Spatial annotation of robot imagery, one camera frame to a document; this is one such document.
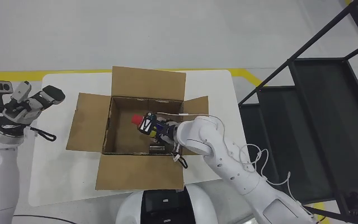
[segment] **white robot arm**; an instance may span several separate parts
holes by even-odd
[[[182,122],[175,136],[177,143],[203,155],[210,168],[244,197],[258,223],[316,223],[298,202],[270,186],[234,142],[227,138],[223,141],[214,119],[198,116],[193,121]]]
[[[31,85],[22,82],[11,96],[11,101],[3,104],[2,96],[12,94],[10,82],[0,81],[0,223],[11,224],[17,205],[20,184],[17,167],[17,147],[23,143],[23,130],[29,126],[41,112],[53,104],[61,103],[65,95],[61,90],[46,86],[32,97]],[[49,133],[32,128],[50,141],[55,138]]]

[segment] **gray floor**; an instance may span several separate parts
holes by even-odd
[[[248,68],[260,79],[299,49],[342,10],[343,0],[34,0],[0,2],[0,71],[142,68]],[[350,18],[314,44],[305,57],[337,57],[358,46]],[[358,58],[351,60],[358,71]],[[237,99],[253,85],[233,78]],[[283,71],[269,85],[289,85]],[[34,89],[40,87],[34,82]],[[19,150],[21,196],[17,214],[113,223],[126,195],[42,207],[27,202],[34,138]],[[200,184],[220,223],[249,208],[221,181]],[[58,223],[16,217],[13,223]]]

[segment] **open cardboard box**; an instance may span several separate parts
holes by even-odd
[[[102,153],[96,190],[183,189],[181,164],[170,151],[150,155],[152,141],[131,117],[148,111],[208,114],[207,96],[184,101],[185,80],[185,73],[113,67],[111,96],[79,94],[66,150]]]

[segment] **table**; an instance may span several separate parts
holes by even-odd
[[[209,96],[209,113],[225,123],[226,136],[237,145],[246,144],[230,72],[186,71],[185,100]],[[66,99],[45,110],[37,127],[56,134],[55,142],[35,139],[29,204],[43,206],[131,191],[95,190],[100,154],[66,151],[69,131],[79,92],[111,95],[111,74],[49,74],[43,87],[61,88]],[[189,169],[184,170],[186,184],[216,180],[219,177],[206,165],[202,156],[186,156]]]

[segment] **stair step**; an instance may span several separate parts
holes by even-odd
[[[339,192],[358,190],[358,82],[343,59],[297,59],[291,74]]]
[[[291,192],[304,203],[333,198],[296,88],[263,87],[257,97],[280,181],[290,171]]]
[[[244,104],[240,106],[240,115],[242,125],[244,128],[246,142],[259,146],[260,149],[267,148],[269,151],[269,157],[267,164],[263,170],[264,176],[273,183],[279,183],[279,175],[277,173],[274,157],[271,151],[269,139],[266,133],[266,127],[263,123],[263,117],[259,104]],[[257,148],[254,146],[248,146],[248,152],[250,160],[254,161],[257,156]],[[260,173],[263,164],[266,159],[266,152],[262,154],[262,158],[256,163],[257,171]],[[274,186],[277,190],[283,190],[281,186]]]

